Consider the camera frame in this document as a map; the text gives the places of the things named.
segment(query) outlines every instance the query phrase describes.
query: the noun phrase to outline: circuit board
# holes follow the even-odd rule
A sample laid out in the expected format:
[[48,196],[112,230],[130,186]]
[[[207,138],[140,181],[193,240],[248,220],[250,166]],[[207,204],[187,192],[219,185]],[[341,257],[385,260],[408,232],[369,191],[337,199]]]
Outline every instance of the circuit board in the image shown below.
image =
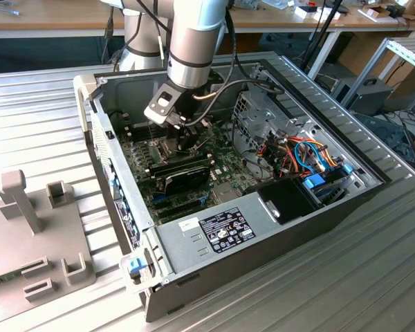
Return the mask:
[[[218,127],[202,131],[196,142],[199,147],[197,150],[178,152],[169,159],[163,156],[160,149],[164,136],[141,142],[130,141],[126,135],[119,135],[118,139],[143,200],[157,225],[241,196],[247,187],[259,182],[243,165],[242,156],[232,148],[225,132]],[[157,189],[156,179],[147,175],[150,167],[206,155],[210,156],[209,179],[193,190],[160,196],[162,193]]]

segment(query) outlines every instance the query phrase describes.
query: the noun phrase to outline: blue cable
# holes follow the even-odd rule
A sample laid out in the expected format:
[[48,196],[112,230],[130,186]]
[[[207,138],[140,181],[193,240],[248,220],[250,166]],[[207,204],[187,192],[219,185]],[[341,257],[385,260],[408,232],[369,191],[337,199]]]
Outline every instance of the blue cable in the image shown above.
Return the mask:
[[312,143],[310,143],[310,142],[299,142],[296,146],[295,146],[295,158],[297,159],[297,162],[301,165],[301,166],[303,166],[303,167],[305,167],[305,168],[307,168],[307,169],[309,169],[311,172],[312,172],[312,174],[314,174],[314,171],[312,170],[312,168],[311,167],[309,167],[309,166],[307,166],[307,165],[305,165],[304,163],[302,163],[301,162],[301,160],[299,159],[299,157],[298,157],[298,147],[301,145],[301,144],[305,144],[305,145],[307,145],[308,147],[310,147],[312,150],[313,150],[313,152],[315,153],[315,155],[318,157],[318,160],[321,162],[321,164],[324,166],[324,168],[325,169],[332,169],[332,166],[330,166],[329,165],[329,163],[328,162],[326,162],[324,159],[323,159],[323,157],[321,156],[321,154],[318,152],[318,150],[317,150],[317,148],[312,144]]
[[298,147],[299,147],[301,144],[303,144],[303,142],[298,143],[298,144],[295,146],[295,150],[294,150],[295,159],[297,159],[297,162],[298,162],[301,166],[303,166],[304,168],[307,168],[309,171],[311,171],[311,172],[312,172],[312,174],[314,174],[314,171],[313,171],[312,167],[310,167],[310,166],[308,166],[308,165],[304,164],[304,163],[301,161],[301,159],[298,157]]

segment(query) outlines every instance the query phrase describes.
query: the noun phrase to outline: motherboard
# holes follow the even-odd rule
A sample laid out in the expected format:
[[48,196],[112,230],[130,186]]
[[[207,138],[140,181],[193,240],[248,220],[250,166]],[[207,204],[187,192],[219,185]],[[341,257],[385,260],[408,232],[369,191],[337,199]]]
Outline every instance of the motherboard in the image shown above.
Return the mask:
[[118,140],[157,225],[231,201],[260,181],[230,144],[227,129],[201,131],[185,151],[168,149],[159,127],[140,132],[123,133]]

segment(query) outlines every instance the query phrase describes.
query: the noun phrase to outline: white sticker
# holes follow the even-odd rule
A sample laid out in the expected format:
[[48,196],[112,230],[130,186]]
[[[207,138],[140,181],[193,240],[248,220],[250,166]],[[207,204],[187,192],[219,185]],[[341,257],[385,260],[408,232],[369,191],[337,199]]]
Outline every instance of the white sticker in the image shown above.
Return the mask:
[[247,234],[250,234],[250,233],[252,233],[252,230],[245,230],[244,232],[242,232],[241,233],[241,235],[244,237],[244,236],[246,236]]
[[197,227],[199,225],[199,219],[194,217],[188,220],[180,221],[178,225],[180,226],[182,232],[186,232],[187,230]]

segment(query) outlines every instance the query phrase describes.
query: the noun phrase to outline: wooden desk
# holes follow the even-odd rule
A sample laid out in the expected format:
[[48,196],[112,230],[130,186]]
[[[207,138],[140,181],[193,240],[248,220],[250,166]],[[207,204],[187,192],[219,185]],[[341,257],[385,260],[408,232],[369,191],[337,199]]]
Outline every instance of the wooden desk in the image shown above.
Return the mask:
[[[0,38],[89,37],[103,36],[109,6],[99,0],[13,0],[20,16],[0,12]],[[305,33],[315,30],[314,19],[301,19],[292,8],[278,10],[260,4],[258,10],[233,9],[232,18],[238,33]],[[119,10],[114,12],[114,34],[123,35],[124,22]],[[415,37],[415,21],[377,24],[351,8],[349,15],[329,27],[320,54],[309,77],[315,79],[340,33],[344,31],[404,31]]]

